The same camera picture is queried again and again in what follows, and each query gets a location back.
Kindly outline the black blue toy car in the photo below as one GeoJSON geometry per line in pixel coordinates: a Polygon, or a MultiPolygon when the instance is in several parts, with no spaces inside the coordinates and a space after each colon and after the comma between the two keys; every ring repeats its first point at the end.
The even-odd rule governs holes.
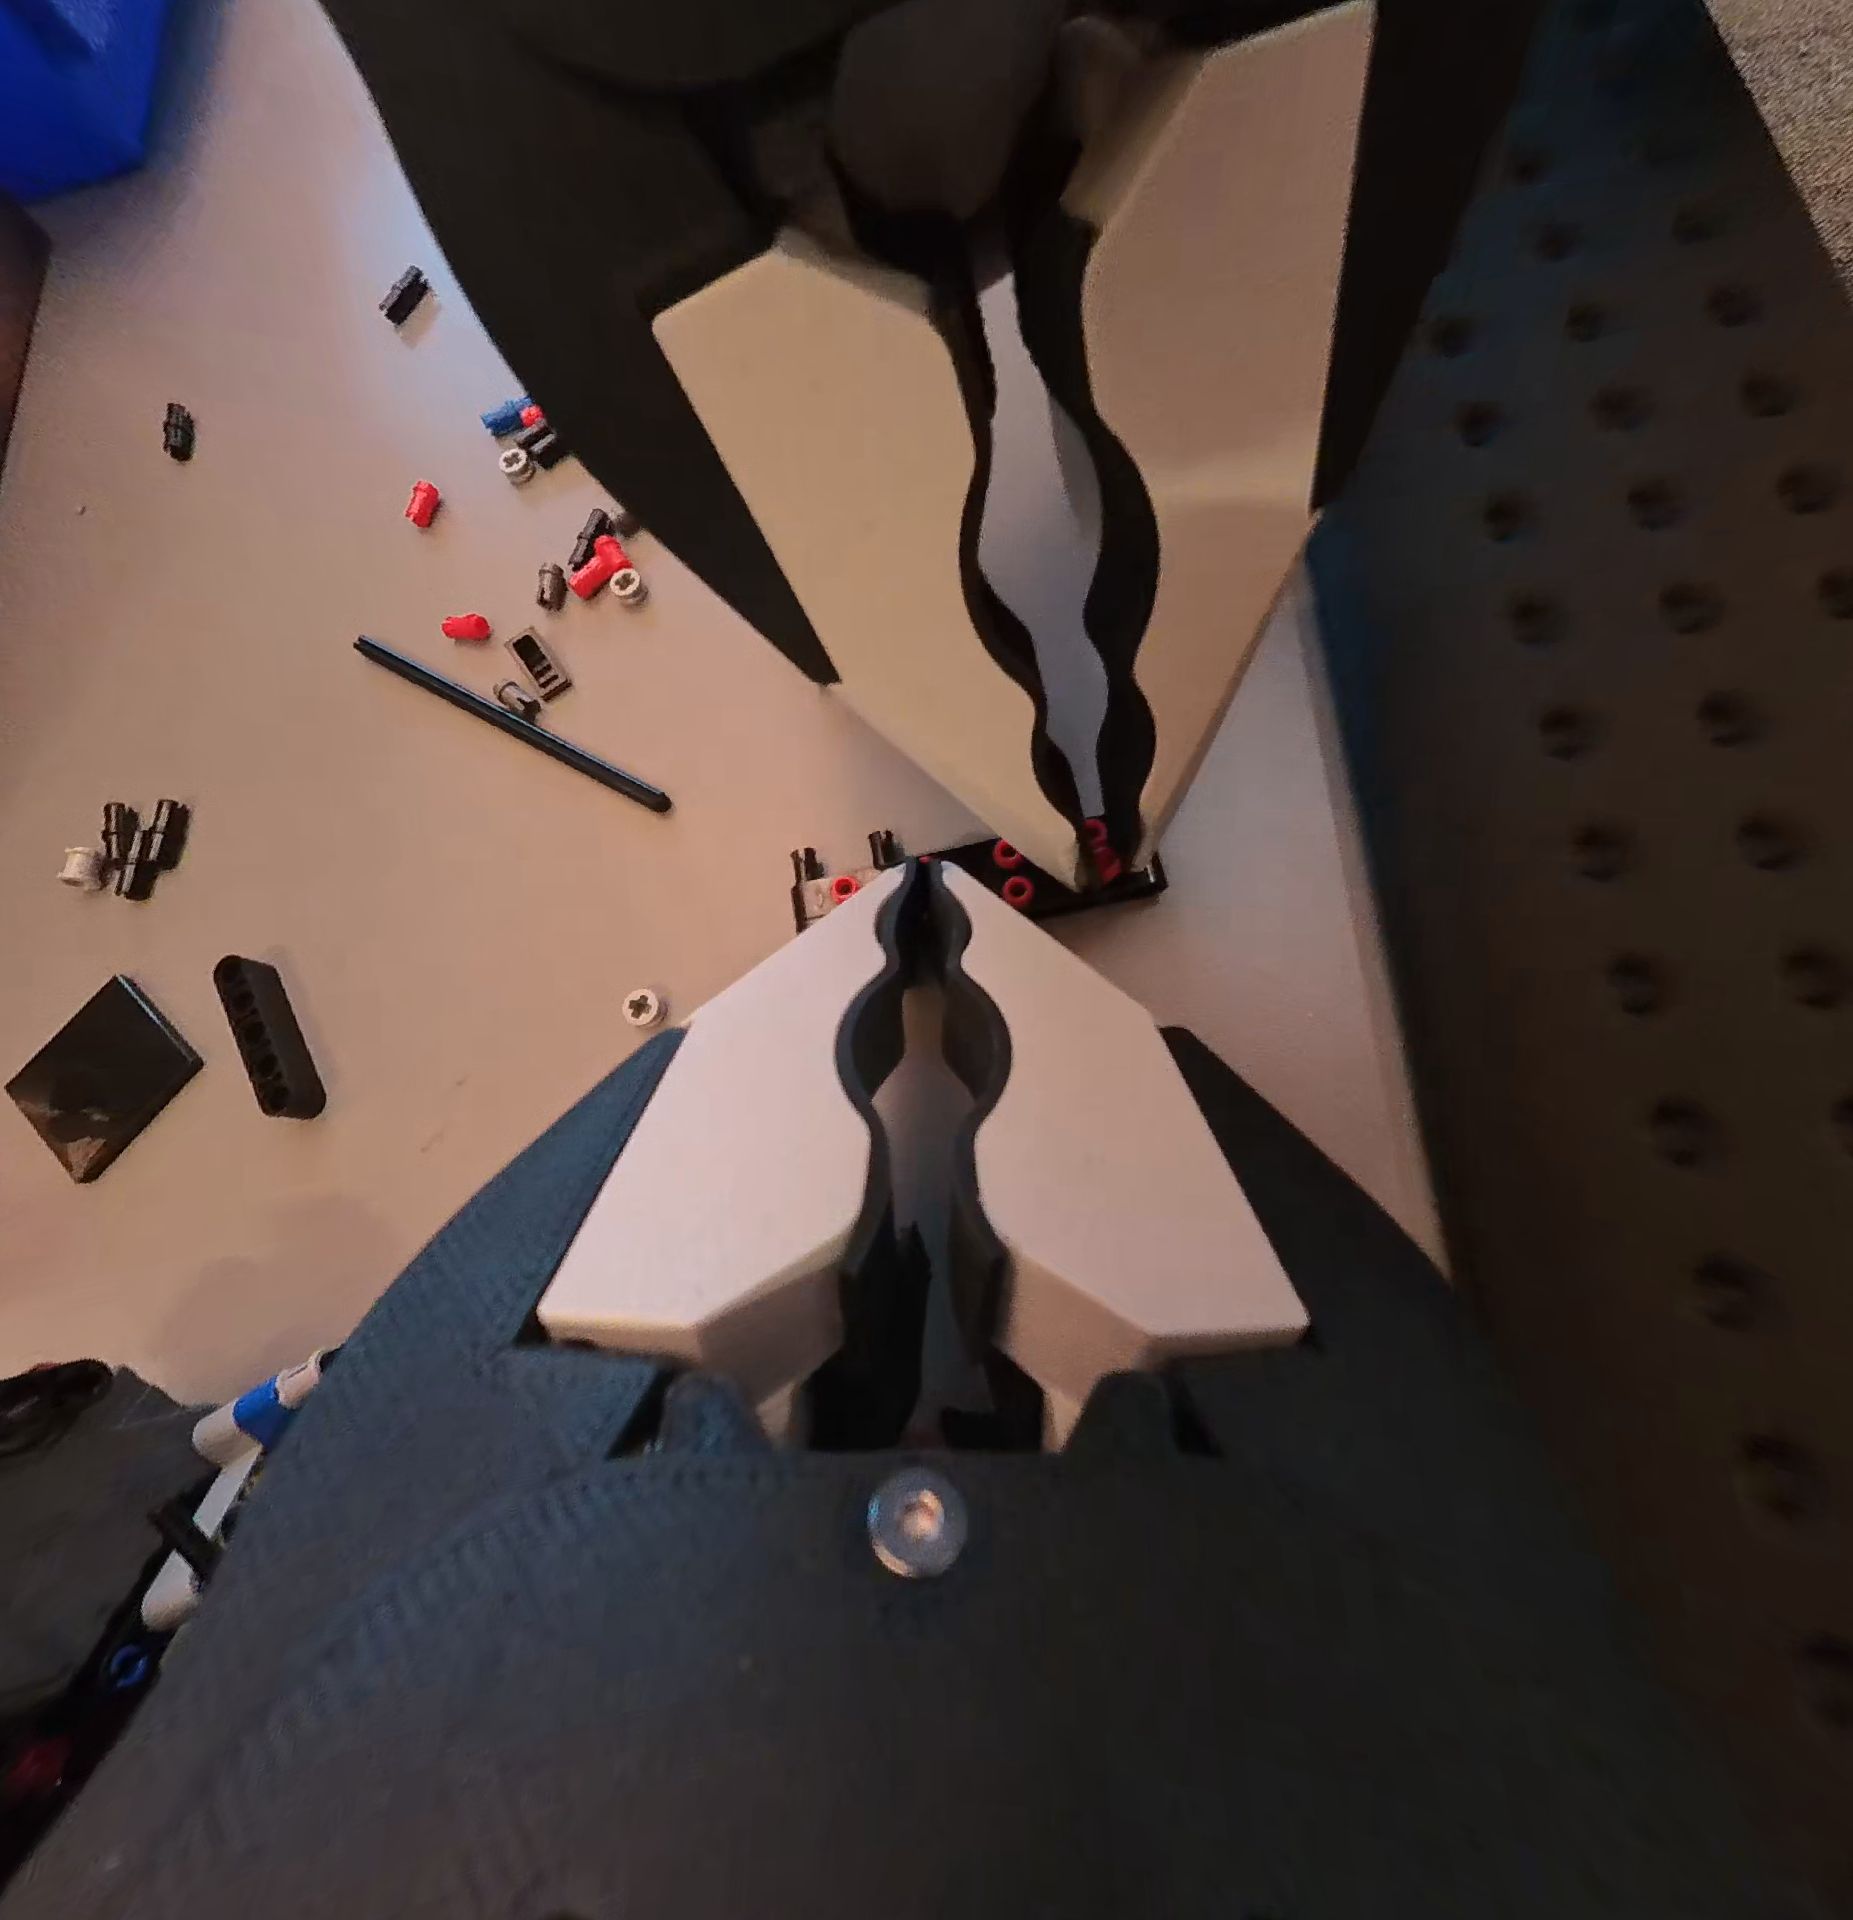
{"type": "Polygon", "coordinates": [[[216,1409],[98,1360],[0,1379],[0,1893],[157,1690],[338,1358],[216,1409]]]}

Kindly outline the dark dimpled panel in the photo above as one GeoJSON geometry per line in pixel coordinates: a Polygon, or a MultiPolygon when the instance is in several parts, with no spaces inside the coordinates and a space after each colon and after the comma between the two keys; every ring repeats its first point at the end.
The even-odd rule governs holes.
{"type": "Polygon", "coordinates": [[[1853,1915],[1853,311],[1704,4],[1545,4],[1316,610],[1463,1289],[1853,1915]]]}

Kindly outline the blue storage bin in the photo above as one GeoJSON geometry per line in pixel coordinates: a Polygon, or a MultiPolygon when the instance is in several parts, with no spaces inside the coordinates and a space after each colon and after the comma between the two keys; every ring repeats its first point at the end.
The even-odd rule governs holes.
{"type": "Polygon", "coordinates": [[[195,107],[217,2],[0,2],[0,187],[27,208],[139,173],[195,107]]]}

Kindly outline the black square tile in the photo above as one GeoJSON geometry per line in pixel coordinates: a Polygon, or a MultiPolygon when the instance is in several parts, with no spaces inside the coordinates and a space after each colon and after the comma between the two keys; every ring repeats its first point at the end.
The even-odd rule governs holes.
{"type": "Polygon", "coordinates": [[[201,1072],[201,1052],[114,973],[3,1084],[75,1186],[98,1181],[201,1072]]]}

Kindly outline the long black axle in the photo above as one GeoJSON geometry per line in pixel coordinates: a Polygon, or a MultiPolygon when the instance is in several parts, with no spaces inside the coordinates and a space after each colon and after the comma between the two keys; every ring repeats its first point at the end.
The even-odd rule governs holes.
{"type": "Polygon", "coordinates": [[[528,721],[527,718],[500,707],[499,701],[475,695],[468,686],[432,672],[419,661],[411,661],[367,635],[357,635],[352,640],[352,652],[357,654],[357,657],[382,669],[394,680],[430,695],[437,704],[451,707],[461,715],[481,721],[481,727],[507,736],[510,740],[536,750],[541,757],[549,757],[567,770],[575,772],[580,780],[587,780],[593,785],[603,789],[655,816],[665,816],[668,813],[673,813],[673,797],[665,790],[640,780],[638,775],[619,769],[603,757],[589,753],[587,748],[569,742],[561,736],[549,733],[541,725],[528,721]]]}

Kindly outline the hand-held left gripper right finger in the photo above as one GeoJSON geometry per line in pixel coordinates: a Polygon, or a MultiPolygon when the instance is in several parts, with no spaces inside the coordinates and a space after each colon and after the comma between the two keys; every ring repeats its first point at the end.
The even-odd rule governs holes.
{"type": "Polygon", "coordinates": [[[943,1056],[972,1096],[962,1330],[1035,1381],[1043,1445],[1112,1376],[1295,1344],[1307,1312],[1163,1028],[959,867],[927,879],[943,1056]]]}

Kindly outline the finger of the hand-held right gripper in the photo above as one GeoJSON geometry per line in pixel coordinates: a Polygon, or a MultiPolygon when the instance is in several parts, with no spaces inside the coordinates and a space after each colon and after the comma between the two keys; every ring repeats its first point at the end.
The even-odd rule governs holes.
{"type": "Polygon", "coordinates": [[[1080,161],[1091,409],[1154,509],[1149,860],[1315,524],[1374,4],[1144,68],[1080,161]]]}
{"type": "Polygon", "coordinates": [[[831,664],[892,748],[1067,890],[1079,783],[1035,637],[980,562],[997,384],[972,291],[785,227],[653,321],[831,664]]]}

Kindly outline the light grey desk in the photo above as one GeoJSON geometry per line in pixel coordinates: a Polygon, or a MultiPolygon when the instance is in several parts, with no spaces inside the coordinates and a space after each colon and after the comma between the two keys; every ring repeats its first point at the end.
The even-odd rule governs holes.
{"type": "Polygon", "coordinates": [[[650,605],[573,606],[559,729],[657,819],[399,684],[357,633],[489,684],[439,620],[533,617],[601,494],[510,487],[478,414],[522,380],[411,204],[314,4],[223,4],[137,174],[51,204],[0,487],[0,1379],[97,1358],[216,1401],[352,1329],[459,1208],[640,1042],[792,934],[794,846],[974,826],[660,542],[650,605]],[[403,329],[379,314],[410,264],[403,329]],[[195,419],[184,465],[168,401],[195,419]],[[430,529],[403,519],[432,482],[430,529]],[[154,893],[78,893],[102,807],[192,807],[154,893]],[[273,964],[324,1084],[258,1107],[211,971],[273,964]],[[201,1072],[75,1186],[3,1084],[114,973],[201,1072]]]}

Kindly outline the pile of small toy bricks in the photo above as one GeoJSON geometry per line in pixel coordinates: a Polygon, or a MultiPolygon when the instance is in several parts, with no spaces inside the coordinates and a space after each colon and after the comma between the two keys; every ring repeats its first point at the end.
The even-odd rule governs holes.
{"type": "MultiPolygon", "coordinates": [[[[499,470],[513,487],[556,472],[575,457],[569,440],[528,398],[489,406],[481,414],[481,428],[493,441],[499,470]]],[[[609,503],[589,509],[565,561],[538,567],[533,605],[541,612],[561,612],[573,601],[598,598],[612,598],[625,606],[642,605],[649,588],[625,548],[633,533],[635,520],[624,509],[609,503]]]]}

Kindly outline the black beam assembly red pins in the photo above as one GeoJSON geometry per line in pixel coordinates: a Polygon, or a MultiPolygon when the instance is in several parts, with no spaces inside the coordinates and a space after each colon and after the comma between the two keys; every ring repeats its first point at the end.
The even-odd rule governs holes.
{"type": "MultiPolygon", "coordinates": [[[[1168,885],[1163,856],[1154,856],[1147,866],[1124,860],[1127,877],[1112,887],[1094,887],[1086,879],[1083,887],[1073,890],[1043,867],[1036,867],[1026,851],[1004,838],[972,838],[962,846],[916,855],[912,858],[965,871],[984,892],[1000,898],[1035,922],[1096,907],[1154,900],[1168,885]]],[[[790,851],[794,931],[806,931],[836,907],[869,890],[875,879],[907,866],[907,860],[908,855],[891,829],[870,833],[867,836],[865,860],[857,867],[843,867],[837,871],[814,848],[794,848],[790,851]]]]}

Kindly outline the black short beam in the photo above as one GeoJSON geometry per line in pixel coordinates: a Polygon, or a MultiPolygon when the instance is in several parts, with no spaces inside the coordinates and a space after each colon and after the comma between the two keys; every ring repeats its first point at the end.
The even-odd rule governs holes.
{"type": "Polygon", "coordinates": [[[211,981],[260,1113],[291,1121],[321,1116],[325,1090],[279,971],[227,953],[211,981]]]}

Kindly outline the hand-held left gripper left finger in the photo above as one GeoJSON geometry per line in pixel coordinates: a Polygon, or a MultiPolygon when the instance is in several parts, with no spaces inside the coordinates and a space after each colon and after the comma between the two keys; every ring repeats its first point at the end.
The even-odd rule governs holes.
{"type": "Polygon", "coordinates": [[[668,1032],[538,1303],[550,1340],[717,1376],[752,1409],[800,1400],[817,1445],[899,1438],[929,1278],[873,1095],[903,1052],[924,879],[878,877],[668,1032]]]}

